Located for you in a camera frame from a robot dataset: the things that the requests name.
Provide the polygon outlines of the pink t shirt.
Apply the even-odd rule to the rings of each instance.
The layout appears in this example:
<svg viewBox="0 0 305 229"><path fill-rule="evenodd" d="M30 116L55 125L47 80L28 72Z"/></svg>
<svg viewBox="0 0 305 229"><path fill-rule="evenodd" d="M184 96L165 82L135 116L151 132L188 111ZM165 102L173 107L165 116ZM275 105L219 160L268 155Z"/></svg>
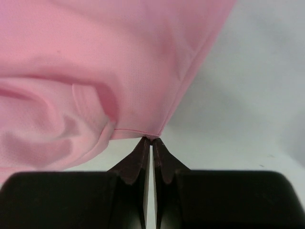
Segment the pink t shirt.
<svg viewBox="0 0 305 229"><path fill-rule="evenodd" d="M0 180L157 138L233 0L3 0Z"/></svg>

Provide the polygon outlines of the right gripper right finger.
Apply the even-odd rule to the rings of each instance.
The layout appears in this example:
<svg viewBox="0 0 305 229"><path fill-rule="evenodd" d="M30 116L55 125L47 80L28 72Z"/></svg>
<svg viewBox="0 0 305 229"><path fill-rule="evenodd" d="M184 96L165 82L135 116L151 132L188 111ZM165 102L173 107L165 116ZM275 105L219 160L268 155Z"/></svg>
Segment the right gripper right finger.
<svg viewBox="0 0 305 229"><path fill-rule="evenodd" d="M181 229L182 211L176 173L190 169L172 155L163 141L152 141L156 227Z"/></svg>

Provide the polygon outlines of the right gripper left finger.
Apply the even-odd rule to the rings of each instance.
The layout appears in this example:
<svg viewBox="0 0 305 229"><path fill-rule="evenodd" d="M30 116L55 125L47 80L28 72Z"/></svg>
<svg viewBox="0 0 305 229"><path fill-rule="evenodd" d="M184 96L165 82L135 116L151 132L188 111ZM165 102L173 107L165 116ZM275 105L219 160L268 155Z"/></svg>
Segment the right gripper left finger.
<svg viewBox="0 0 305 229"><path fill-rule="evenodd" d="M150 170L150 140L141 138L134 150L112 167L117 175L110 229L145 229Z"/></svg>

